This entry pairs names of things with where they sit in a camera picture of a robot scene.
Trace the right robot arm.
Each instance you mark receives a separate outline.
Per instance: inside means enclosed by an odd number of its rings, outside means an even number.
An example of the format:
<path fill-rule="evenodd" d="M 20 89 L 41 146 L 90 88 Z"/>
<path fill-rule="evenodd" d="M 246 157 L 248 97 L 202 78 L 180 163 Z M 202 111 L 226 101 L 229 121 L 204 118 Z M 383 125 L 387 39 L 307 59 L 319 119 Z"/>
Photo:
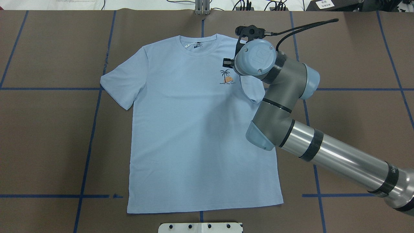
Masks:
<path fill-rule="evenodd" d="M 413 169 L 400 169 L 291 118 L 296 102 L 316 91 L 317 71 L 258 37 L 246 43 L 238 40 L 234 58 L 224 59 L 223 66 L 269 85 L 246 132 L 250 143 L 268 151 L 281 148 L 359 184 L 394 210 L 413 215 Z"/>

